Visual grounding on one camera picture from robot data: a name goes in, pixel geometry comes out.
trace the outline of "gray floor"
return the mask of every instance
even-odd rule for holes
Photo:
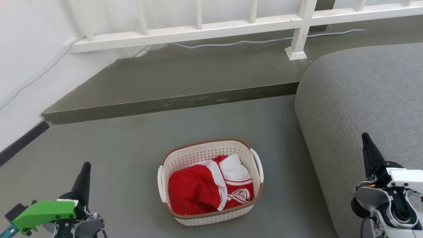
[[[309,38],[308,58],[289,61],[291,41],[186,49],[168,45],[139,58],[119,60],[48,108],[45,113],[298,82],[317,58],[363,46],[423,41],[423,15],[334,24],[327,32],[367,29]],[[293,30],[183,42],[225,44],[292,37]]]
[[[90,208],[113,237],[336,238],[294,112],[295,96],[52,127],[0,167],[0,214],[55,199],[92,163]],[[260,155],[264,194],[245,216],[185,227],[160,202],[157,169],[170,149],[238,137]],[[0,227],[7,227],[0,219]],[[42,230],[34,238],[48,237]]]

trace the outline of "white plastic basket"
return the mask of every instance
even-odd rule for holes
[[[254,199],[238,207],[224,209],[212,213],[183,216],[172,211],[169,202],[168,185],[173,172],[188,168],[200,161],[213,159],[219,155],[238,154],[253,180]],[[263,193],[263,167],[260,158],[250,146],[242,140],[235,138],[212,139],[200,141],[171,150],[162,160],[157,173],[157,183],[160,198],[165,209],[175,217],[177,221],[186,226],[198,226],[226,221],[249,212]]]

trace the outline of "railing post base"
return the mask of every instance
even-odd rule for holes
[[[305,55],[304,51],[293,52],[291,47],[287,47],[285,48],[285,52],[289,60],[307,59],[307,56]]]

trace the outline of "red garment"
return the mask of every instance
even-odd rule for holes
[[[180,215],[233,208],[254,197],[251,177],[237,154],[218,156],[174,172],[168,191],[172,210]]]

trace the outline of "white cable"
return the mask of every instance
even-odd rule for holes
[[[331,36],[331,35],[343,35],[343,34],[347,34],[353,31],[359,31],[359,30],[365,30],[365,29],[354,29],[354,30],[348,30],[345,32],[335,32],[335,33],[322,33],[322,34],[317,34],[317,35],[310,35],[307,36],[307,38],[309,37],[317,37],[317,36]],[[65,54],[68,52],[68,50],[71,48],[71,46],[73,44],[75,44],[76,42],[84,39],[85,37],[79,37],[76,40],[72,41],[69,45],[63,47],[63,49],[56,55],[56,57],[54,57],[50,63],[48,65],[46,65],[42,70],[40,70],[40,72],[38,72],[37,74],[33,75],[32,77],[30,77],[28,80],[26,80],[21,88],[11,92],[9,94],[9,96],[6,98],[6,100],[0,104],[0,110],[2,110],[5,106],[7,106],[13,99],[15,99],[16,96],[18,96],[18,94],[20,92],[22,92],[22,90],[24,90],[25,88],[27,88],[29,85],[33,84],[35,81],[37,81],[39,78],[41,78],[44,74],[46,74],[50,69],[52,69],[62,58],[63,56],[65,56]],[[173,45],[177,45],[177,46],[181,46],[181,47],[185,47],[188,49],[195,49],[195,48],[200,48],[200,47],[206,47],[206,46],[215,46],[215,47],[219,47],[219,46],[231,46],[231,45],[236,45],[236,44],[240,44],[240,43],[253,43],[253,44],[261,44],[261,43],[268,43],[268,42],[277,42],[277,41],[284,41],[284,40],[291,40],[292,37],[288,37],[288,38],[283,38],[283,39],[275,39],[275,40],[268,40],[268,41],[262,41],[262,42],[253,42],[253,41],[240,41],[240,42],[235,42],[235,43],[229,43],[229,44],[201,44],[201,45],[197,45],[197,46],[186,46],[183,44],[178,44],[178,43],[170,43]]]
[[[322,34],[316,34],[316,35],[309,35],[309,36],[307,36],[307,38],[317,37],[317,36],[343,35],[343,34],[353,32],[353,31],[360,31],[360,30],[366,30],[366,29],[354,29],[354,30],[347,30],[347,31],[344,31],[344,32],[322,33]],[[278,41],[285,41],[285,40],[292,40],[292,37],[275,39],[275,40],[268,40],[268,41],[262,41],[262,42],[240,41],[240,42],[229,43],[229,44],[201,44],[201,45],[196,45],[196,46],[186,46],[186,45],[178,44],[178,43],[169,43],[169,44],[181,46],[181,47],[188,48],[188,49],[195,49],[195,48],[206,47],[206,46],[231,46],[231,45],[236,45],[236,44],[240,44],[240,43],[262,44],[262,43],[278,42]]]

